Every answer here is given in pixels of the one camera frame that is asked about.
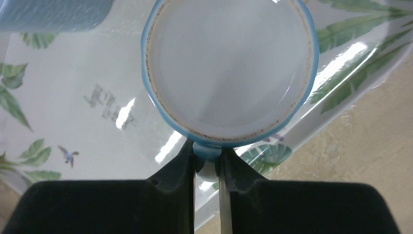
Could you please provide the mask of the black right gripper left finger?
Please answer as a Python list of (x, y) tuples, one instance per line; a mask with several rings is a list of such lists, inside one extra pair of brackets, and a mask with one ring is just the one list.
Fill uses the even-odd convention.
[(192, 234), (192, 141), (143, 180), (55, 180), (20, 198), (5, 234)]

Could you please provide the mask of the light blue mug back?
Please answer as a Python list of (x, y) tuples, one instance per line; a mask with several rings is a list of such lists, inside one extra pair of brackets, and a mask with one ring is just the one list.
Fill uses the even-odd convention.
[(2, 32), (76, 32), (97, 27), (112, 0), (2, 0)]

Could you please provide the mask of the light blue mug front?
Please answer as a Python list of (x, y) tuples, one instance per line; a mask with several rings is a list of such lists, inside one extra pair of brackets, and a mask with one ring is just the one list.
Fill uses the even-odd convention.
[(215, 182), (225, 148), (284, 128), (307, 100), (319, 43), (301, 0), (158, 0), (141, 36), (142, 81)]

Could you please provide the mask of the light blue mug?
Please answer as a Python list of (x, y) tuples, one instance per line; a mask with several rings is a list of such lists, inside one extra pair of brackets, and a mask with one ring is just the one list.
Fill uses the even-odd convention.
[(97, 27), (112, 0), (2, 0), (2, 32), (76, 32)]
[(284, 128), (307, 100), (319, 43), (301, 0), (158, 0), (141, 36), (142, 81), (215, 182), (225, 148)]

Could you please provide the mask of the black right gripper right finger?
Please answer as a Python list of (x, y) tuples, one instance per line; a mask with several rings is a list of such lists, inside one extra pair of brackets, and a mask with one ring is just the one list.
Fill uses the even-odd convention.
[(220, 157), (223, 234), (397, 234), (381, 194), (363, 183), (269, 180), (233, 149)]

